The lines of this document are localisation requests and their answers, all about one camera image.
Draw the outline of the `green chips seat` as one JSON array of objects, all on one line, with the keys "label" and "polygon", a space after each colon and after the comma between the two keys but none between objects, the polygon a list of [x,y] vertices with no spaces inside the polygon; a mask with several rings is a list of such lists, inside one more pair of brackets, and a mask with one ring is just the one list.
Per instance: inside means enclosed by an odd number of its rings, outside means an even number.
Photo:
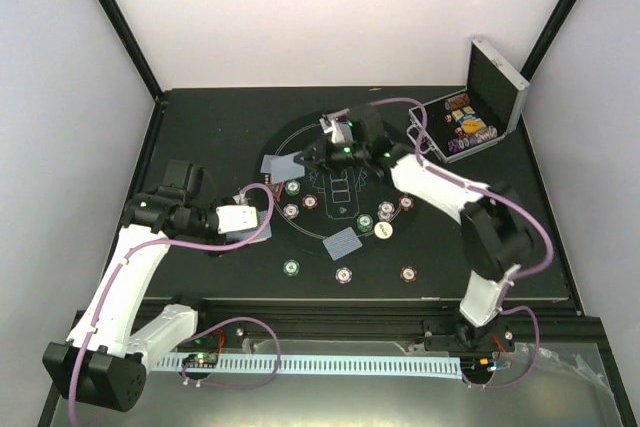
[{"label": "green chips seat", "polygon": [[290,180],[285,183],[284,190],[290,196],[296,196],[300,193],[300,183],[296,180]]},{"label": "green chips seat", "polygon": [[363,232],[370,232],[373,229],[374,221],[369,214],[361,214],[357,217],[357,228]]}]

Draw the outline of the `brown chips seat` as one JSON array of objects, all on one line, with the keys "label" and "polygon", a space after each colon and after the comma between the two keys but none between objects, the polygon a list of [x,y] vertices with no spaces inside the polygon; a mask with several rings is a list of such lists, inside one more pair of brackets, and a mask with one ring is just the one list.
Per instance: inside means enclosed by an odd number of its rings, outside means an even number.
[{"label": "brown chips seat", "polygon": [[401,196],[399,198],[399,207],[402,210],[408,211],[410,209],[412,209],[414,206],[414,201],[411,197],[409,196]]},{"label": "brown chips seat", "polygon": [[314,209],[317,207],[318,205],[318,199],[314,196],[314,195],[306,195],[303,199],[302,199],[302,205],[306,208],[306,209]]}]

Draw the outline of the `dealt card seat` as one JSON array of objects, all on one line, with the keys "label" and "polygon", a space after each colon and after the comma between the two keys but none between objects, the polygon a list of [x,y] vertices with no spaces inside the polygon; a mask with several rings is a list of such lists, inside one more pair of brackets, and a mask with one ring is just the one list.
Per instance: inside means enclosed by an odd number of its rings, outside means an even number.
[{"label": "dealt card seat", "polygon": [[280,157],[276,155],[265,155],[262,159],[261,173],[272,174],[279,169]]},{"label": "dealt card seat", "polygon": [[342,259],[363,246],[352,227],[343,229],[325,238],[322,244],[333,261]]}]

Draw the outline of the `blue chips seat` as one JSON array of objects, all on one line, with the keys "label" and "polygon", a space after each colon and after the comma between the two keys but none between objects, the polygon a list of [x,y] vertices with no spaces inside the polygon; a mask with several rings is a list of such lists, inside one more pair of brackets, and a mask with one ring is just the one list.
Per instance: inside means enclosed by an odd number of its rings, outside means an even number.
[{"label": "blue chips seat", "polygon": [[295,204],[287,204],[282,208],[283,215],[287,219],[294,219],[299,215],[299,207]]},{"label": "blue chips seat", "polygon": [[381,221],[388,222],[394,213],[395,207],[392,202],[384,201],[379,204],[377,215]]}]

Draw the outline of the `dealt card bottom seat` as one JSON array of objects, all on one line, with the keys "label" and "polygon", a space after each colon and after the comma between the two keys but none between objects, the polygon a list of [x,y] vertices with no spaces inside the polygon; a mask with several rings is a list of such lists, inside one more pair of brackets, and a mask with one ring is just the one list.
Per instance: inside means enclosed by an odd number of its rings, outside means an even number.
[{"label": "dealt card bottom seat", "polygon": [[333,261],[342,259],[363,246],[352,227],[343,229],[325,238],[322,244]]}]

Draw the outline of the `white dealer button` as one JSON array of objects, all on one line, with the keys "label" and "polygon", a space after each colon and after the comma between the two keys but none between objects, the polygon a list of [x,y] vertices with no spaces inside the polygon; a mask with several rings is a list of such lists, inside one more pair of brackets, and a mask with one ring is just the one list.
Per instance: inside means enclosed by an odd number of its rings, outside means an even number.
[{"label": "white dealer button", "polygon": [[389,222],[380,221],[375,225],[373,232],[378,239],[387,240],[393,235],[394,229]]}]

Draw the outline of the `green chip stack front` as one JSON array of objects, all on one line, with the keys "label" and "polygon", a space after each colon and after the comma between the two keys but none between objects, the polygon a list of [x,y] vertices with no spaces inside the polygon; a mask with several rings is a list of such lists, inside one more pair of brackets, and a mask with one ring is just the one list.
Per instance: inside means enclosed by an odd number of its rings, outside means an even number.
[{"label": "green chip stack front", "polygon": [[284,262],[282,270],[285,275],[294,277],[297,276],[300,272],[300,264],[294,259],[289,259]]}]

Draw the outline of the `blue chip stack front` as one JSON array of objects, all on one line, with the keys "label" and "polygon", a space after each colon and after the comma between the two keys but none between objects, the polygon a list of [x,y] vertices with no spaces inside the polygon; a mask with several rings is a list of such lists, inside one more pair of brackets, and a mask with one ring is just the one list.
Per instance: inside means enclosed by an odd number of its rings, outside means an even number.
[{"label": "blue chip stack front", "polygon": [[347,267],[342,267],[336,270],[335,279],[340,284],[347,284],[353,278],[352,271]]}]

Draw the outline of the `brown chip stack front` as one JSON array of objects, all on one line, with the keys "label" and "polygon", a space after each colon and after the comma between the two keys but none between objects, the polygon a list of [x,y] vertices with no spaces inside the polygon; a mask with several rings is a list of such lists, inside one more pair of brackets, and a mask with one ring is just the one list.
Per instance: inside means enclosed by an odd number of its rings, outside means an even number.
[{"label": "brown chip stack front", "polygon": [[417,271],[410,267],[410,266],[406,266],[403,267],[400,271],[400,276],[401,279],[406,282],[406,283],[411,283],[414,282],[417,278]]}]

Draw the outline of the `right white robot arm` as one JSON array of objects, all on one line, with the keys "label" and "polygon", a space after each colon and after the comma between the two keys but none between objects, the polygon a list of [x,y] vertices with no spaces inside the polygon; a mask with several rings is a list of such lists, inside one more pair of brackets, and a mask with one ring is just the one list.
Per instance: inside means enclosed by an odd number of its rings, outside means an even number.
[{"label": "right white robot arm", "polygon": [[512,190],[474,183],[394,141],[374,103],[325,114],[319,123],[321,136],[295,155],[296,164],[323,174],[363,167],[460,225],[470,277],[452,335],[462,349],[479,349],[490,339],[490,326],[533,247],[510,207]]}]

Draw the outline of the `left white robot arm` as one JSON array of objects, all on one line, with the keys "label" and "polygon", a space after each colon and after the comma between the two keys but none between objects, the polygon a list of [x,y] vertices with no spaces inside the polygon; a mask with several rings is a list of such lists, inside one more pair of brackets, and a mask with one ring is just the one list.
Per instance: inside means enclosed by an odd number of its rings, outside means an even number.
[{"label": "left white robot arm", "polygon": [[138,401],[148,372],[183,340],[207,344],[213,319],[196,303],[175,302],[140,330],[133,324],[149,283],[170,248],[169,240],[212,240],[218,220],[196,198],[204,170],[183,161],[168,164],[159,186],[125,206],[111,262],[89,307],[63,343],[51,342],[42,362],[66,399],[120,412]]}]

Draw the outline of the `red triangle marker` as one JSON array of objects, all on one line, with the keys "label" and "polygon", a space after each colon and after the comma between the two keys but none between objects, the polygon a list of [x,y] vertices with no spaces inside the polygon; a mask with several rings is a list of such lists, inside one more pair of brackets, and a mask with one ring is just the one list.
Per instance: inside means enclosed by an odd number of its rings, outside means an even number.
[{"label": "red triangle marker", "polygon": [[283,183],[269,184],[268,187],[270,188],[270,190],[273,193],[273,196],[276,199],[279,199],[281,197],[283,189],[284,189],[284,184]]}]

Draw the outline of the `round black poker mat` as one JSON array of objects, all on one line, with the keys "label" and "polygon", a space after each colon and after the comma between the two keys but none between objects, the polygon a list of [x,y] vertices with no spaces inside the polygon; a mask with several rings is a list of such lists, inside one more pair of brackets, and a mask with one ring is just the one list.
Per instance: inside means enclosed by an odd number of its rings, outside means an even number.
[{"label": "round black poker mat", "polygon": [[[260,172],[265,155],[295,155],[320,137],[322,129],[318,118],[318,114],[312,113],[295,119],[268,139],[261,152],[259,179],[267,185],[272,184],[270,174]],[[338,174],[322,174],[306,169],[305,176],[295,180],[300,183],[300,193],[290,196],[283,189],[279,199],[274,197],[275,207],[270,226],[276,240],[312,254],[327,256],[322,241],[348,227],[353,228],[364,246],[373,245],[377,240],[373,229],[370,232],[361,232],[357,228],[357,217],[369,214],[375,226],[381,221],[377,215],[381,202],[388,201],[394,204],[395,213],[388,222],[398,235],[409,231],[423,210],[421,202],[375,179],[362,166],[349,167]],[[306,195],[314,195],[318,199],[316,208],[306,209],[302,205],[302,199]],[[413,199],[412,209],[405,211],[399,207],[401,196]],[[299,207],[299,215],[296,218],[287,219],[283,215],[282,208],[287,204]]]}]

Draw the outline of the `purple chip row in case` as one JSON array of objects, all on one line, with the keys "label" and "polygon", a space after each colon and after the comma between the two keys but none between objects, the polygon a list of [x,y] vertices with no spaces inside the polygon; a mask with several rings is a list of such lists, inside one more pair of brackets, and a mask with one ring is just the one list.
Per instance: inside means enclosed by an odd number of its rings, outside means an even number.
[{"label": "purple chip row in case", "polygon": [[448,150],[451,155],[457,154],[468,149],[471,146],[469,137],[458,137],[448,142]]}]

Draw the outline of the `blue playing card box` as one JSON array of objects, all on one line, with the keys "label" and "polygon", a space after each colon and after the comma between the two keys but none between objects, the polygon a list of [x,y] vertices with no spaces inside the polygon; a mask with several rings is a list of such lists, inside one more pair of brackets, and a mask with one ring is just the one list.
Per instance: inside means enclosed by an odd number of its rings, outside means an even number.
[{"label": "blue playing card box", "polygon": [[482,130],[487,127],[486,123],[482,120],[482,118],[474,111],[471,106],[466,106],[464,108],[455,110],[451,112],[451,117],[456,125],[461,129],[464,134],[472,134],[474,132],[465,131],[462,127],[462,123],[466,119],[476,119],[480,124],[480,127],[476,130]]}]

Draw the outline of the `orange chip row in case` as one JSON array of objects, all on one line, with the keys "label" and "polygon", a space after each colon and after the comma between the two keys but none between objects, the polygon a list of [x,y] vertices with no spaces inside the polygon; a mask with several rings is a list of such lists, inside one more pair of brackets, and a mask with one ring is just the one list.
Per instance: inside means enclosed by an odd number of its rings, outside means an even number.
[{"label": "orange chip row in case", "polygon": [[471,100],[467,93],[462,93],[445,100],[445,108],[449,111],[455,111],[464,108],[470,104]]}]

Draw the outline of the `orange big blind button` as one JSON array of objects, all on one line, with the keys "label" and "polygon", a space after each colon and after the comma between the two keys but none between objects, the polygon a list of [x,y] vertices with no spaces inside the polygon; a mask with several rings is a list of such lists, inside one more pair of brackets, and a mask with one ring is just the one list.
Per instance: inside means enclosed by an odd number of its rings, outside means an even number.
[{"label": "orange big blind button", "polygon": [[462,127],[465,131],[475,132],[480,127],[480,124],[476,119],[466,119],[462,123]]}]

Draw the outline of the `aluminium poker case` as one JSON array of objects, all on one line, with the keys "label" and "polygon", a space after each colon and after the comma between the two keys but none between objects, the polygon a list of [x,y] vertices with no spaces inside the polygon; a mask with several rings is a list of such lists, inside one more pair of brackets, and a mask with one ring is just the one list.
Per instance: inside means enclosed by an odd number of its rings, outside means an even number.
[{"label": "aluminium poker case", "polygon": [[465,86],[408,111],[409,140],[451,163],[502,141],[521,118],[530,83],[486,39],[471,41]]}]

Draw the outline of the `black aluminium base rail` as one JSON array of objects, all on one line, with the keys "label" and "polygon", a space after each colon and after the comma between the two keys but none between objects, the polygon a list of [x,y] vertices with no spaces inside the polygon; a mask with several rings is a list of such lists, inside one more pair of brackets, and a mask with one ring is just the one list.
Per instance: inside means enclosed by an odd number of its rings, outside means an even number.
[{"label": "black aluminium base rail", "polygon": [[[201,324],[211,326],[232,316],[251,316],[270,325],[285,338],[309,339],[424,339],[452,335],[459,318],[457,300],[238,300],[196,299]],[[515,300],[507,307],[534,310],[540,340],[551,343],[589,343],[607,349],[602,321],[586,316],[570,301]]]}]

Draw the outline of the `left black frame post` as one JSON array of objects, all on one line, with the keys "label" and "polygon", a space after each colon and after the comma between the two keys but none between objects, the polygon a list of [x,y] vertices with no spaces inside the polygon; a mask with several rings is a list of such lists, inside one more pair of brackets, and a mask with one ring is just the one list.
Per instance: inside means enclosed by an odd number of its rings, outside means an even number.
[{"label": "left black frame post", "polygon": [[97,0],[133,63],[139,77],[154,100],[163,97],[161,88],[117,0]]}]

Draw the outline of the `black frame post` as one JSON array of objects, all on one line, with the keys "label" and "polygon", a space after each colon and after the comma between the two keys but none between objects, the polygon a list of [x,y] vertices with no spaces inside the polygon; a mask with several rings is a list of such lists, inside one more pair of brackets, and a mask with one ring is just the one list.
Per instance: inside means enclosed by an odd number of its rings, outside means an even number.
[{"label": "black frame post", "polygon": [[163,97],[161,88],[117,0],[97,0],[133,63],[139,77],[154,100]]},{"label": "black frame post", "polygon": [[556,2],[520,70],[521,75],[526,80],[530,81],[534,77],[577,1],[578,0],[558,0]]}]

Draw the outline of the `right black frame post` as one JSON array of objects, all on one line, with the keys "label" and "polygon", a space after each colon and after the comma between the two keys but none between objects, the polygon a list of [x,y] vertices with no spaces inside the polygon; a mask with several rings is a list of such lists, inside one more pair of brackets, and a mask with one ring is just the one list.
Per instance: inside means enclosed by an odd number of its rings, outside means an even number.
[{"label": "right black frame post", "polygon": [[577,1],[578,0],[558,0],[556,2],[520,70],[521,75],[526,80],[530,81],[534,77]]}]

